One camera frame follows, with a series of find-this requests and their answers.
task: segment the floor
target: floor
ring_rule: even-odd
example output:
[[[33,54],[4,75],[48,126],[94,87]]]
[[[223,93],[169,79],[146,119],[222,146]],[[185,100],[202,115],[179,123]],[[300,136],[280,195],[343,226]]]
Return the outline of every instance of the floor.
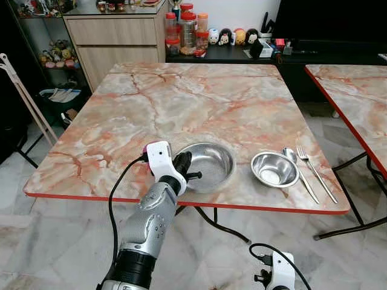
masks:
[[[332,166],[362,152],[329,105],[304,103],[301,111]],[[29,130],[38,134],[35,127]],[[30,156],[40,162],[45,140]],[[33,168],[13,154],[0,165],[0,289],[95,289],[109,268],[112,231],[105,202],[29,198],[22,187]],[[382,218],[387,199],[361,161],[341,171],[366,221]],[[115,203],[119,228],[133,204]],[[293,253],[312,289],[387,289],[387,225],[314,241],[312,235],[357,225],[344,216],[220,209],[219,221],[253,242]],[[253,281],[262,265],[243,241],[218,231],[186,208],[168,229],[151,289],[263,289]],[[299,277],[296,289],[306,289]]]

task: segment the metal fork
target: metal fork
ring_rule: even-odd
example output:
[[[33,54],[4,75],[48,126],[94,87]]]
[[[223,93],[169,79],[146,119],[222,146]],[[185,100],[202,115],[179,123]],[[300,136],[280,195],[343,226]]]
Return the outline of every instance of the metal fork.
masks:
[[[302,146],[297,146],[297,153],[298,153],[298,157],[300,159],[304,160],[310,166],[310,168],[312,169],[312,171],[314,172],[314,174],[317,176],[317,178],[319,179],[320,183],[322,184],[323,188],[328,193],[329,197],[336,204],[337,203],[337,199],[333,196],[333,194],[331,193],[331,191],[329,190],[329,188],[325,184],[324,180],[322,180],[320,174],[317,172],[317,170],[314,168],[312,163],[309,161],[309,157],[305,153],[304,148]]]

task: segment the large metal bowl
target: large metal bowl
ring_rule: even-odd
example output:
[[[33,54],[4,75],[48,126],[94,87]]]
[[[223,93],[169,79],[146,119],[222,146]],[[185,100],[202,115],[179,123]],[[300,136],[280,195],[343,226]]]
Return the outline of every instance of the large metal bowl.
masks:
[[[195,191],[208,193],[224,184],[233,173],[234,160],[231,153],[218,144],[197,143],[190,145],[181,152],[190,151],[192,162],[188,173],[201,171],[200,179],[190,180],[187,188]]]
[[[253,157],[251,167],[259,181],[269,187],[289,187],[299,179],[295,163],[277,152],[258,153]]]

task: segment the metal spoon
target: metal spoon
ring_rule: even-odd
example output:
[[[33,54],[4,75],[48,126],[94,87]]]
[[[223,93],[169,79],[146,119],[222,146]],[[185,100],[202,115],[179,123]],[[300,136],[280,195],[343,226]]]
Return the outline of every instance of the metal spoon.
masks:
[[[291,148],[287,148],[285,147],[283,150],[282,150],[282,153],[287,157],[289,158],[290,160],[292,160],[295,164],[297,164],[297,155],[295,154],[295,152],[291,149]],[[298,171],[300,173],[300,179],[302,180],[302,182],[305,184],[305,187],[307,188],[310,196],[314,199],[314,201],[317,203],[317,204],[320,204],[317,196],[314,194],[313,192],[313,189],[310,187],[309,185],[309,182],[307,181],[307,179],[305,178],[304,174],[302,174],[300,168],[298,168]]]

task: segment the marble table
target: marble table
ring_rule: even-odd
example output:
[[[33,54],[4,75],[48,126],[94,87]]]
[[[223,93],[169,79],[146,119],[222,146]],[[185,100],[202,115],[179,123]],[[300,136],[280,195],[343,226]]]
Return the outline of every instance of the marble table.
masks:
[[[180,205],[320,214],[345,214],[350,209],[273,65],[116,65],[33,173],[24,192],[105,201],[125,166],[155,140],[167,140],[174,152],[188,144],[214,142],[234,156],[236,170],[227,184],[209,194],[187,192]],[[254,177],[250,160],[256,153],[295,149],[298,144],[306,148],[338,204],[301,161],[299,166],[320,204],[300,181],[280,190]],[[152,182],[147,165],[136,164],[114,200],[137,202]]]
[[[306,70],[387,178],[387,66],[307,65]]]

